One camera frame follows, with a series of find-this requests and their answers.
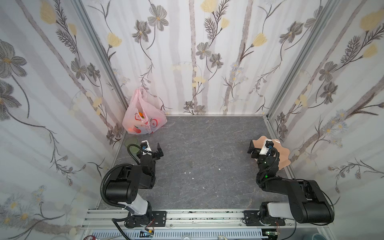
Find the peach scalloped plate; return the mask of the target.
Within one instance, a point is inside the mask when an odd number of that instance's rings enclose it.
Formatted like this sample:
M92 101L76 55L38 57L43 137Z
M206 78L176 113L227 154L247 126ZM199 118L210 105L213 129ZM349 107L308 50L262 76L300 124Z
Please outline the peach scalloped plate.
M280 160L279 160L279 170L282 170L283 168L289 166L291 164L291 161L289 159L290 150L287 148L284 148L281 145L280 140L277 139L268 139L266 136L261 136L257 140L252 140L253 146L257 149L261 149L263 147L263 144L266 141L272 141L274 143L274 147L278 150L280 153Z

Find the pink plastic bag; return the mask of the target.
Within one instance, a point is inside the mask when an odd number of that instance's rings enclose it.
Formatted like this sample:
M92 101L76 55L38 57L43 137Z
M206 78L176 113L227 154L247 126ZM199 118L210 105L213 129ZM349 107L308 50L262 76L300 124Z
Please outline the pink plastic bag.
M122 122L124 129L132 135L146 135L156 132L166 123L165 113L147 101L145 89L136 89Z

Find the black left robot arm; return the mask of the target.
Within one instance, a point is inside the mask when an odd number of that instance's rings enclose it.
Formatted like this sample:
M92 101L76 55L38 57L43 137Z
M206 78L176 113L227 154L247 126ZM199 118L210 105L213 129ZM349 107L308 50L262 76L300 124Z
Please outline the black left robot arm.
M142 141L139 145L129 144L127 151L136 164L112 167L102 179L101 198L107 205L129 212L124 220L128 228L148 226L155 216L150 202L140 196L139 190L151 190L155 186L156 163L164 153L159 144L156 150L152 150L148 141Z

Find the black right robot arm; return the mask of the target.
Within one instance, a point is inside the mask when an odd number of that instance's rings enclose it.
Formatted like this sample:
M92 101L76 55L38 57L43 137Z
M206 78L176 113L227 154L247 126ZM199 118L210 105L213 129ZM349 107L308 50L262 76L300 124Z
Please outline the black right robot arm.
M287 167L290 151L281 146L280 141L265 136L252 140L248 154L256 160L258 173L256 184L261 190L288 197L288 202L263 202L258 212L259 222L268 226L278 220L295 220L299 224L323 226L335 219L331 201L316 181L286 179L277 175Z

